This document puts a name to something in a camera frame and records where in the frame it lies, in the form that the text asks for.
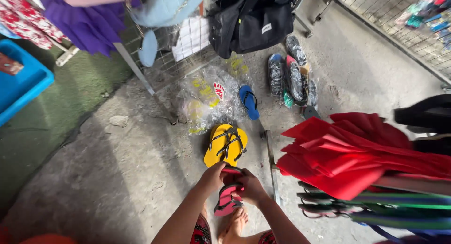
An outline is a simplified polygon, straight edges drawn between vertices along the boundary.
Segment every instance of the yellow flip-flop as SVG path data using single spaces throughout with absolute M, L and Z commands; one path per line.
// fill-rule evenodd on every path
M 203 161 L 207 167 L 221 160 L 236 166 L 237 160 L 246 151 L 247 143 L 248 137 L 242 129 L 229 124 L 217 125 L 211 131 L 210 146 Z

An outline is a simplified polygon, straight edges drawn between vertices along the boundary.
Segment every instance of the black duffel bag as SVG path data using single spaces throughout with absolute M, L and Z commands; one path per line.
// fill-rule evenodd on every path
M 210 19 L 210 43 L 228 59 L 267 49 L 293 32 L 293 0 L 236 0 Z

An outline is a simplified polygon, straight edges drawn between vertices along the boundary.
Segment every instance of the concrete floor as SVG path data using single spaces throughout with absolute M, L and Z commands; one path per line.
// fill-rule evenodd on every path
M 303 6 L 318 9 L 312 0 Z M 315 26 L 312 38 L 304 39 L 302 32 L 297 24 L 294 34 L 319 78 L 319 113 L 324 118 L 362 111 L 390 119 L 393 108 L 441 93 L 436 78 L 338 7 Z M 284 46 L 245 56 L 261 101 L 260 119 L 273 132 L 277 159 L 290 143 L 279 134 L 303 119 L 299 109 L 280 106 L 268 95 L 267 59 L 276 52 L 284 53 Z M 158 93 L 172 110 L 175 93 L 175 84 Z M 115 115 L 129 116 L 128 125 L 110 125 Z M 250 141 L 238 166 L 256 174 L 271 191 L 266 147 L 250 121 L 242 126 Z M 189 136 L 184 124 L 171 126 L 133 78 L 81 126 L 76 141 L 60 149 L 25 186 L 3 225 L 13 241 L 53 232 L 80 243 L 148 243 L 205 171 L 203 141 Z M 305 218 L 297 208 L 296 192 L 301 189 L 296 179 L 278 178 L 283 210 L 312 243 L 382 239 L 346 218 Z M 221 221 L 212 215 L 215 197 L 207 202 L 213 236 Z M 249 216 L 244 235 L 268 228 L 256 208 L 249 206 Z

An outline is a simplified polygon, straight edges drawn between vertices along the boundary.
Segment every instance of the red floral fabric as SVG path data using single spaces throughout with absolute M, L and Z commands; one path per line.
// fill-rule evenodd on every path
M 43 49 L 61 43 L 65 35 L 26 0 L 0 0 L 0 22 L 23 39 Z

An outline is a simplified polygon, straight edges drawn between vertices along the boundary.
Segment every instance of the bag label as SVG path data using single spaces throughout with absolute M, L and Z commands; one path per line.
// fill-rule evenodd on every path
M 262 28 L 262 34 L 264 34 L 265 32 L 268 32 L 268 31 L 271 30 L 271 29 L 272 29 L 271 23 L 265 25 L 265 26 Z

